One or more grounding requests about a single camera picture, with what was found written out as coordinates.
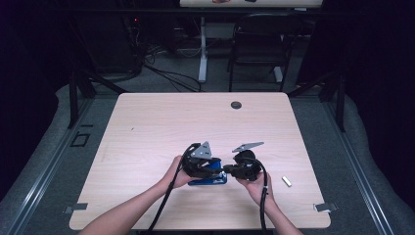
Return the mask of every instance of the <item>office chair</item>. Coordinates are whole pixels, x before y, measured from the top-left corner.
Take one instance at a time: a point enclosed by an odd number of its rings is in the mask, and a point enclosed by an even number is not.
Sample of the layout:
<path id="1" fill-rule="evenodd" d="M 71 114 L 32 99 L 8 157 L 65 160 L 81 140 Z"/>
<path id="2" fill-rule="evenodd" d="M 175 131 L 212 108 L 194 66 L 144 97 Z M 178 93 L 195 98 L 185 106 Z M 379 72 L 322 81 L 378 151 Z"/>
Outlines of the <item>office chair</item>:
<path id="1" fill-rule="evenodd" d="M 301 30 L 301 19 L 292 15 L 249 14 L 240 18 L 234 27 L 228 63 L 229 91 L 233 83 L 247 83 L 234 80 L 235 65 L 270 66 L 271 71 L 275 67 L 284 68 L 279 89 L 283 91 L 293 45 Z"/>

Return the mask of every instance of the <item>hand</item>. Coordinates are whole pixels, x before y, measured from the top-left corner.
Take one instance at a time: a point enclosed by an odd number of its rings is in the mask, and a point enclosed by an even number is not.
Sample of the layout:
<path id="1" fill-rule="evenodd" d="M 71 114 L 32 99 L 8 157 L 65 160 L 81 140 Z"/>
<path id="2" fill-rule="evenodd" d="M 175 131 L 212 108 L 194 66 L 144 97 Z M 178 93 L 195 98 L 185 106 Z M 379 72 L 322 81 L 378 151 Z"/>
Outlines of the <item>hand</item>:
<path id="1" fill-rule="evenodd" d="M 269 173 L 267 173 L 268 175 L 268 190 L 267 190 L 267 195 L 266 195 L 266 201 L 270 201 L 272 200 L 272 202 L 275 202 L 274 199 L 274 192 L 272 191 L 272 181 L 271 181 L 271 176 L 269 175 Z M 254 202 L 256 202 L 257 205 L 260 204 L 260 198 L 262 195 L 262 189 L 263 189 L 263 172 L 260 172 L 257 176 L 256 181 L 249 181 L 249 180 L 245 180 L 245 179 L 236 179 L 240 184 L 244 185 L 245 188 L 248 190 L 248 192 L 250 193 L 251 198 L 253 198 Z"/>
<path id="2" fill-rule="evenodd" d="M 174 158 L 167 172 L 160 180 L 160 183 L 165 184 L 165 185 L 170 184 L 170 182 L 173 180 L 177 167 L 179 166 L 181 158 L 182 157 L 180 155 Z M 180 171 L 177 174 L 176 180 L 174 182 L 174 188 L 179 188 L 194 179 L 197 179 L 197 178 L 190 177 L 183 169 L 180 169 Z"/>

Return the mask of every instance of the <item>gray carpet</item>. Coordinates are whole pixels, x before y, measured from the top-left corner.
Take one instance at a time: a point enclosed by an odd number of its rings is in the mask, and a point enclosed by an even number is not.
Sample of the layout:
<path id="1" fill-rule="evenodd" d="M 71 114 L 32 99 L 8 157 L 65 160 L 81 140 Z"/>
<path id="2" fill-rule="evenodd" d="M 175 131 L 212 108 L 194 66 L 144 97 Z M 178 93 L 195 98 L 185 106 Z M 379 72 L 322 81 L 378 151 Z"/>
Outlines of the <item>gray carpet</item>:
<path id="1" fill-rule="evenodd" d="M 216 46 L 217 50 L 214 48 L 209 50 L 207 82 L 202 86 L 206 92 L 227 91 L 226 47 L 220 47 L 220 42 Z M 295 89 L 295 78 L 304 48 L 306 48 L 306 43 L 298 44 L 289 70 L 285 91 Z M 153 66 L 161 70 L 180 71 L 197 77 L 199 59 L 198 57 L 188 58 L 181 54 L 160 53 L 156 55 Z M 187 78 L 181 79 L 189 84 L 194 84 Z M 131 92 L 177 92 L 177 89 L 186 91 L 180 87 L 174 88 L 168 80 L 147 69 L 143 69 L 139 76 L 117 84 Z M 23 221 L 20 233 L 39 235 L 76 233 L 69 229 L 70 214 L 63 213 L 63 210 L 66 206 L 72 206 L 77 201 L 116 100 L 116 94 L 107 87 L 98 83 L 95 84 L 95 87 L 99 93 L 95 100 L 89 102 L 79 98 L 81 104 L 84 104 L 82 107 L 85 108 L 83 113 L 85 115 L 81 117 L 78 126 L 71 131 L 66 129 L 69 124 L 68 88 L 64 87 L 58 92 L 60 107 L 53 123 L 20 178 L 0 204 L 0 234 L 7 234 L 14 219 L 19 215 L 26 195 L 36 183 L 38 175 L 59 152 L 57 151 L 59 144 L 61 140 L 66 138 L 68 138 L 68 145 L 64 146 L 65 148 L 63 147 L 60 152 L 62 160 L 57 163 L 57 170 L 53 172 L 54 177 L 46 185 L 47 190 L 44 194 L 40 195 L 39 203 L 34 205 L 33 213 Z M 327 106 L 330 107 L 330 104 L 320 103 L 315 96 L 318 89 L 316 87 L 300 98 L 291 101 L 323 197 L 326 202 L 337 203 L 339 209 L 331 213 L 332 224 L 329 228 L 303 229 L 302 231 L 305 234 L 379 234 L 350 171 L 350 165 L 346 160 L 346 151 L 337 135 L 336 127 L 330 122 L 332 116 L 326 109 Z M 414 212 L 396 196 L 388 181 L 373 163 L 368 151 L 364 127 L 355 106 L 349 99 L 346 99 L 345 117 L 347 138 L 383 206 L 394 233 L 414 234 Z M 84 147 L 69 146 L 77 131 L 80 134 L 89 134 L 89 139 Z M 242 233 L 241 231 L 215 231 L 213 234 Z"/>

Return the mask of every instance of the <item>table top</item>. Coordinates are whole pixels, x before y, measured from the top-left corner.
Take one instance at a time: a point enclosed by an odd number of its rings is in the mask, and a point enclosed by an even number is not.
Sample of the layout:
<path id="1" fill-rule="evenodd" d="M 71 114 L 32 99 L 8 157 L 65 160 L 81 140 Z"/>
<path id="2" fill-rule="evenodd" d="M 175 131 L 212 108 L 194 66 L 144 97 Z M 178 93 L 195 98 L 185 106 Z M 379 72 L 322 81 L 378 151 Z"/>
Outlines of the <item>table top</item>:
<path id="1" fill-rule="evenodd" d="M 213 3 L 212 0 L 180 0 L 181 7 L 247 7 L 247 8 L 319 8 L 322 0 L 230 0 L 229 2 Z"/>
<path id="2" fill-rule="evenodd" d="M 234 101 L 242 108 L 233 109 Z M 78 199 L 87 208 L 74 211 L 69 226 L 82 229 L 144 192 L 164 175 L 175 156 L 205 141 L 222 165 L 235 164 L 232 150 L 241 144 L 264 142 L 252 150 L 272 177 L 283 213 L 299 228 L 330 225 L 329 215 L 313 208 L 324 201 L 287 95 L 234 92 L 120 95 Z M 149 228 L 161 200 L 135 229 Z M 268 218 L 266 224 L 273 227 Z M 228 175 L 223 185 L 174 189 L 155 229 L 260 229 L 259 207 Z"/>

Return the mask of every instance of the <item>dark background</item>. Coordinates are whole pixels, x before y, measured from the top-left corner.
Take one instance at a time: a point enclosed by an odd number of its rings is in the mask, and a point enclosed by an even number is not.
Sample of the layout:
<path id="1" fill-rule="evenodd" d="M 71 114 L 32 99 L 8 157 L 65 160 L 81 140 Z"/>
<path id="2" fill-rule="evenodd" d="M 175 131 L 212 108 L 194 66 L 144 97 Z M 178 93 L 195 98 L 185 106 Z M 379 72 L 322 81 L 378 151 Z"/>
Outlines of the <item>dark background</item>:
<path id="1" fill-rule="evenodd" d="M 68 21 L 64 16 L 43 11 L 45 7 L 71 4 L 76 6 L 81 2 L 1 3 L 2 198 L 52 121 L 58 106 L 55 92 L 68 84 L 73 71 L 139 70 L 137 51 L 131 47 L 120 18 Z M 110 0 L 87 1 L 87 4 L 119 7 Z M 346 94 L 359 110 L 376 164 L 412 209 L 415 208 L 412 182 L 415 179 L 415 19 L 410 14 L 413 9 L 414 4 L 409 1 L 325 1 L 323 11 L 364 10 L 372 18 L 357 33 L 355 23 L 317 22 L 298 77 L 299 83 L 308 82 L 331 71 L 345 54 L 345 45 L 354 45 L 350 42 L 360 38 L 362 43 L 357 44 L 363 46 L 353 51 L 346 70 Z M 149 28 L 171 26 L 157 19 L 150 24 Z M 174 45 L 164 45 L 174 50 Z"/>

